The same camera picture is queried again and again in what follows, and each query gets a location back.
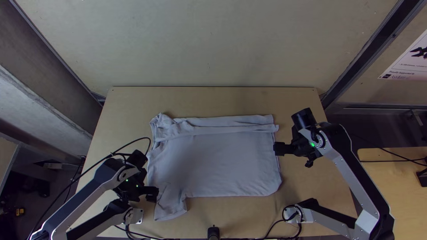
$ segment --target beige wall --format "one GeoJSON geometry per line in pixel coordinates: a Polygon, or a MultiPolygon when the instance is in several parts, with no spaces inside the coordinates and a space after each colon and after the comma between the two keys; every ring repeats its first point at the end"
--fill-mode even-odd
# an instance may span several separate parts
{"type": "Polygon", "coordinates": [[[427,81],[377,79],[425,30],[427,6],[339,98],[339,103],[427,105],[427,81]]]}
{"type": "Polygon", "coordinates": [[[16,0],[94,92],[329,89],[397,0],[16,0]]]}

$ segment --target wall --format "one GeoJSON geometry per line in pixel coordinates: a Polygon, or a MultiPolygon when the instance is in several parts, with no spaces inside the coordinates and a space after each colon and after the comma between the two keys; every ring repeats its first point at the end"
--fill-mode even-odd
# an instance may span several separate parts
{"type": "Polygon", "coordinates": [[[86,155],[92,135],[0,65],[0,118],[68,154],[86,155]]]}
{"type": "Polygon", "coordinates": [[[337,80],[397,0],[16,0],[82,81],[309,86],[337,80]]]}
{"type": "Polygon", "coordinates": [[[427,105],[427,81],[377,79],[426,29],[427,6],[339,98],[348,104],[427,105]]]}
{"type": "Polygon", "coordinates": [[[93,134],[101,107],[7,0],[0,0],[0,64],[39,97],[93,134]]]}

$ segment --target plywood tabletop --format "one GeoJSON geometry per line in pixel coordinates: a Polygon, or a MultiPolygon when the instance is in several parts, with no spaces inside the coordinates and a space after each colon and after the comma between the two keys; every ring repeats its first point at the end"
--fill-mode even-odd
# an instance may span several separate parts
{"type": "MultiPolygon", "coordinates": [[[[325,113],[314,88],[241,88],[241,87],[114,87],[107,96],[84,169],[122,145],[142,136],[150,136],[150,120],[163,112],[171,117],[212,117],[273,114],[279,131],[277,141],[292,139],[291,115],[310,107],[317,121],[325,121],[325,113]]],[[[147,142],[137,142],[124,152],[144,151],[147,142]]],[[[213,224],[223,238],[263,237],[271,224],[281,219],[282,209],[289,205],[317,198],[327,208],[356,216],[350,190],[335,165],[325,158],[306,168],[306,159],[279,157],[283,183],[267,197],[207,197],[186,200],[188,212],[167,221],[154,221],[154,204],[145,199],[135,205],[145,211],[143,223],[132,224],[131,231],[162,238],[206,238],[213,224]]],[[[92,178],[89,172],[79,182],[79,189],[92,178]]],[[[106,192],[77,221],[94,216],[116,198],[106,192]]],[[[297,228],[279,224],[272,236],[292,236],[297,228]]],[[[335,234],[319,224],[305,224],[302,236],[335,234]]],[[[111,227],[101,236],[125,234],[111,227]]]]}

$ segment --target floor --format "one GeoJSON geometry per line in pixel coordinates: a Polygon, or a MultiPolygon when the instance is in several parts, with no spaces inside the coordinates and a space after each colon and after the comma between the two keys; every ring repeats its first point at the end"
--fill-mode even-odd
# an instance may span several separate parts
{"type": "MultiPolygon", "coordinates": [[[[422,136],[419,126],[414,119],[407,115],[332,115],[327,116],[331,123],[342,124],[352,138],[353,150],[357,152],[359,148],[375,147],[409,147],[409,146],[426,146],[427,142],[421,140],[422,136]]],[[[45,209],[65,187],[73,176],[73,172],[63,171],[58,174],[58,181],[51,185],[51,196],[47,199],[40,198],[37,193],[21,194],[17,205],[27,208],[28,216],[18,218],[15,222],[19,225],[18,239],[23,240],[27,236],[29,229],[32,228],[34,221],[39,216],[33,216],[31,212],[34,208],[45,209]]],[[[64,201],[61,197],[57,204],[49,211],[53,213],[64,201]]],[[[97,238],[103,240],[115,240],[114,238],[97,238]]],[[[344,240],[343,236],[314,236],[300,237],[300,240],[344,240]]]]}

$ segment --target poster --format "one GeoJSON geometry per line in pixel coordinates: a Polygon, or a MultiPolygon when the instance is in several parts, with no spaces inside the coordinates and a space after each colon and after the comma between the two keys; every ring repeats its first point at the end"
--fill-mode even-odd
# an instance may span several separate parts
{"type": "Polygon", "coordinates": [[[427,80],[427,30],[378,78],[427,80]]]}

